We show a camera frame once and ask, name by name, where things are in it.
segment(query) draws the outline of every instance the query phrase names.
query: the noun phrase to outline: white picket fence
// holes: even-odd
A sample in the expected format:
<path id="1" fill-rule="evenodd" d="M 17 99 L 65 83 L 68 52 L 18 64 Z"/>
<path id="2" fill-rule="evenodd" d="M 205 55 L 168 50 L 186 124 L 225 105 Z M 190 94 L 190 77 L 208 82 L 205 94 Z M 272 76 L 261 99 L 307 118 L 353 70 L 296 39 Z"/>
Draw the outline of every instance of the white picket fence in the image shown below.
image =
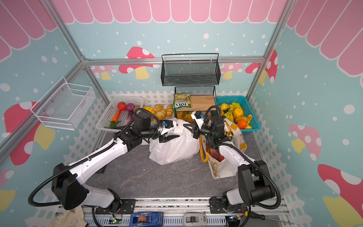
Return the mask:
<path id="1" fill-rule="evenodd" d="M 301 226 L 307 224 L 308 227 L 311 227 L 312 217 L 304 212 L 305 202 L 298 199 L 296 195 L 298 188 L 293 186 L 290 181 L 291 174 L 286 172 L 286 163 L 281 161 L 281 153 L 277 151 L 277 144 L 272 141 L 273 136 L 269 134 L 270 128 L 266 128 L 266 120 L 263 120 L 263 114 L 260 113 L 260 108 L 257 108 L 254 96 L 251 97 L 249 103 L 260 124 L 260 130 L 254 131 L 253 137 L 262 159 L 267 163 L 270 175 L 279 187 L 294 223 L 301 224 Z"/>
<path id="2" fill-rule="evenodd" d="M 79 136 L 74 137 L 74 145 L 69 146 L 69 154 L 63 155 L 64 157 L 64 165 L 68 165 L 69 163 L 75 162 L 88 154 L 90 154 L 93 150 L 93 147 L 96 143 L 98 134 L 101 132 L 96 129 L 96 123 L 98 119 L 101 117 L 103 111 L 106 109 L 106 104 L 103 100 L 97 98 L 97 103 L 93 103 L 94 109 L 90 109 L 91 115 L 87 115 L 87 122 L 82 122 L 83 129 L 79 129 Z M 56 196 L 50 190 L 50 188 L 43 189 L 45 197 L 43 199 L 43 203 L 45 202 L 54 202 L 58 201 Z M 48 206 L 48 207 L 37 207 L 37 211 L 35 212 L 33 217 L 25 219 L 25 223 L 28 227 L 43 227 L 49 226 L 52 222 L 54 214 L 56 213 L 59 205 L 56 206 Z"/>
<path id="3" fill-rule="evenodd" d="M 206 95 L 212 95 L 212 93 L 207 92 L 205 93 Z M 216 94 L 217 96 L 247 96 L 247 91 L 244 91 L 243 93 L 240 93 L 240 91 L 236 91 L 235 93 L 233 93 L 232 91 L 229 91 L 228 93 L 225 92 L 224 90 L 222 92 L 218 92 L 216 90 Z M 139 97 L 143 97 L 145 99 L 145 103 L 144 106 L 155 106 L 156 104 L 162 104 L 162 105 L 167 105 L 167 104 L 172 104 L 174 101 L 174 91 L 164 91 L 164 92 L 152 92 L 149 91 L 148 93 L 142 91 L 141 93 L 138 93 L 137 91 L 135 91 L 134 93 L 131 93 L 130 91 L 127 91 L 126 93 L 123 93 L 122 91 L 120 91 L 119 93 L 116 93 L 115 91 L 112 91 L 112 93 L 108 93 L 106 92 L 106 96 L 109 100 L 111 100 L 113 97 L 115 96 L 119 96 L 119 95 L 123 95 L 123 96 L 139 96 Z"/>

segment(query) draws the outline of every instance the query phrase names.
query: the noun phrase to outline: mushroom decoration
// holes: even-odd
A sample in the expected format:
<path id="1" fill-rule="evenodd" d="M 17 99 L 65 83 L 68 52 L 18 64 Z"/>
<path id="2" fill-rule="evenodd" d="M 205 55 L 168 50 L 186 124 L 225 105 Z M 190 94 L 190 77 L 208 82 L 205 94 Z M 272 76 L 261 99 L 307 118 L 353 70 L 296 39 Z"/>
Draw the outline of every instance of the mushroom decoration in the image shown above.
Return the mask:
<path id="1" fill-rule="evenodd" d="M 125 58 L 155 58 L 155 57 L 149 51 L 141 47 L 134 46 L 129 50 Z M 146 66 L 152 68 L 160 67 L 160 65 L 120 65 L 118 70 L 123 74 L 130 73 L 135 70 L 136 79 L 142 80 L 150 77 L 150 75 L 146 71 Z"/>
<path id="2" fill-rule="evenodd" d="M 242 64 L 241 63 L 226 63 L 219 67 L 221 72 L 224 73 L 223 78 L 224 80 L 229 80 L 232 78 L 232 72 L 242 72 Z"/>
<path id="3" fill-rule="evenodd" d="M 289 136 L 291 136 L 291 134 L 297 137 L 296 140 L 291 141 L 291 144 L 297 153 L 300 154 L 302 149 L 306 147 L 313 161 L 319 158 L 321 139 L 316 128 L 304 125 L 290 125 Z"/>
<path id="4" fill-rule="evenodd" d="M 14 175 L 13 170 L 0 171 L 0 188 Z M 15 190 L 0 190 L 0 211 L 5 211 L 15 197 Z"/>
<path id="5" fill-rule="evenodd" d="M 341 227 L 358 226 L 363 223 L 363 180 L 334 167 L 320 164 L 320 178 L 338 197 L 323 197 L 334 220 Z"/>
<path id="6" fill-rule="evenodd" d="M 6 133 L 3 137 L 7 137 L 13 130 L 30 114 L 30 108 L 36 102 L 22 102 L 8 108 L 4 113 Z M 24 139 L 10 153 L 10 159 L 16 166 L 24 164 L 30 157 L 33 149 L 33 143 L 37 142 L 43 150 L 49 148 L 50 144 L 56 137 L 53 129 L 46 128 L 40 122 L 27 133 Z"/>
<path id="7" fill-rule="evenodd" d="M 110 80 L 111 77 L 108 72 L 116 72 L 112 65 L 96 65 L 92 66 L 91 69 L 97 78 L 101 75 L 102 80 Z"/>
<path id="8" fill-rule="evenodd" d="M 264 72 L 262 73 L 262 77 L 260 78 L 260 84 L 262 86 L 265 85 L 265 78 L 266 78 L 267 75 L 269 75 L 271 83 L 273 83 L 275 81 L 276 74 L 277 74 L 277 63 L 278 63 L 277 52 L 276 52 L 276 50 L 274 50 L 272 55 L 271 55 L 271 58 L 270 58 L 269 62 L 266 65 L 266 68 L 265 68 Z M 257 72 L 258 66 L 259 66 L 259 63 L 254 62 L 254 63 L 250 64 L 246 68 L 246 73 Z"/>

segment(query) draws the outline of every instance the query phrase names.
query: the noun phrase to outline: black wire basket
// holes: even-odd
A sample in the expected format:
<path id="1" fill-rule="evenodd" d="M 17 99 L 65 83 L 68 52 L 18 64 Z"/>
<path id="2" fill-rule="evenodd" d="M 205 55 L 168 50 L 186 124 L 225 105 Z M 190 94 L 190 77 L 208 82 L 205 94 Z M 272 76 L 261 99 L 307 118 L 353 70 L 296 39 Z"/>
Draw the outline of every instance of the black wire basket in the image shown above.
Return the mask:
<path id="1" fill-rule="evenodd" d="M 218 85 L 221 71 L 218 53 L 163 54 L 163 86 Z"/>

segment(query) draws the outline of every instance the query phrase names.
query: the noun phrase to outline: black cable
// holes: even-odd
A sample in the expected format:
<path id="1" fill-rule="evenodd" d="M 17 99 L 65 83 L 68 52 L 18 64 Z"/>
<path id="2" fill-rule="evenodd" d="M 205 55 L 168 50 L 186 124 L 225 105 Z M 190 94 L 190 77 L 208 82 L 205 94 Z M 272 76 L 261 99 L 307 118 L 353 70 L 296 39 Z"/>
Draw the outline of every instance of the black cable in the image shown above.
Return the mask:
<path id="1" fill-rule="evenodd" d="M 50 202 L 50 203 L 37 203 L 34 201 L 34 196 L 40 191 L 40 189 L 42 189 L 45 185 L 47 185 L 49 182 L 51 182 L 53 179 L 57 178 L 58 176 L 60 176 L 61 174 L 63 174 L 64 172 L 82 164 L 85 163 L 86 161 L 92 159 L 93 157 L 96 157 L 99 154 L 102 154 L 103 152 L 107 151 L 108 149 L 110 149 L 111 147 L 113 147 L 116 144 L 116 140 L 114 140 L 108 147 L 106 147 L 103 150 L 100 150 L 94 154 L 91 154 L 90 156 L 88 156 L 88 158 L 84 158 L 79 160 L 78 162 L 76 162 L 75 164 L 66 167 L 64 170 L 60 171 L 59 173 L 51 176 L 50 178 L 48 178 L 47 180 L 45 180 L 43 183 L 41 183 L 38 187 L 36 187 L 32 193 L 30 193 L 29 197 L 28 197 L 28 203 L 30 205 L 32 205 L 33 207 L 46 207 L 46 206 L 54 206 L 54 205 L 60 205 L 61 203 L 59 201 L 57 202 Z"/>
<path id="2" fill-rule="evenodd" d="M 148 114 L 150 114 L 155 120 L 156 122 L 158 123 L 159 127 L 163 127 L 163 125 L 161 124 L 160 120 L 157 118 L 157 116 L 155 116 L 155 114 L 153 114 L 152 112 L 146 110 L 146 109 L 143 109 L 143 108 L 137 108 L 135 111 L 134 111 L 134 114 L 138 115 L 138 111 L 141 110 L 141 111 L 144 111 Z"/>
<path id="3" fill-rule="evenodd" d="M 238 148 L 236 148 L 234 145 L 232 144 L 228 144 L 228 143 L 221 143 L 218 144 L 217 146 L 215 146 L 213 149 L 216 149 L 216 147 L 219 146 L 227 146 L 230 147 L 234 150 L 236 150 L 248 163 L 250 163 L 254 168 L 256 168 L 264 177 L 266 177 L 266 179 L 271 183 L 273 189 L 275 190 L 276 193 L 276 202 L 275 204 L 269 206 L 269 205 L 265 205 L 262 203 L 257 203 L 256 205 L 265 208 L 265 209 L 269 209 L 269 210 L 273 210 L 276 209 L 280 206 L 281 204 L 281 195 L 280 195 L 280 191 L 277 188 L 277 185 L 275 184 L 275 182 L 268 176 L 268 174 L 263 171 L 263 169 L 261 169 L 261 167 L 259 167 L 256 163 L 252 162 L 244 153 L 242 153 Z"/>
<path id="4" fill-rule="evenodd" d="M 93 217 L 93 222 L 96 224 L 97 227 L 102 227 L 102 225 L 100 225 L 97 220 L 96 220 L 96 215 L 94 214 L 94 207 L 92 207 L 92 217 Z"/>

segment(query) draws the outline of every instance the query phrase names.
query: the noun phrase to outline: white wire basket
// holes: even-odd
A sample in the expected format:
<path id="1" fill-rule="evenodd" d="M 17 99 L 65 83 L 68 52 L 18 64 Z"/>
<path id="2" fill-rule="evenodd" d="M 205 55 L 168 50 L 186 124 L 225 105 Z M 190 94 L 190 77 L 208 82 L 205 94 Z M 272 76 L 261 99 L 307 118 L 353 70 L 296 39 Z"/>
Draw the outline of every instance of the white wire basket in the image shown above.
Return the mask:
<path id="1" fill-rule="evenodd" d="M 143 107 L 145 99 L 143 97 L 138 96 L 115 96 L 110 104 L 107 106 L 106 110 L 103 112 L 102 116 L 99 118 L 96 128 L 104 131 L 108 131 L 111 133 L 119 132 L 119 129 L 106 129 L 105 127 L 110 126 L 110 120 L 114 117 L 116 112 L 119 110 L 117 108 L 117 104 L 119 102 L 124 102 L 126 105 L 129 103 L 134 104 L 135 106 Z M 120 116 L 118 117 L 118 121 L 120 121 L 117 126 L 124 125 L 128 111 L 122 111 Z"/>
<path id="2" fill-rule="evenodd" d="M 51 88 L 30 110 L 45 127 L 75 130 L 96 99 L 96 95 L 92 87 L 70 84 L 65 79 L 64 81 L 41 102 L 53 90 Z"/>

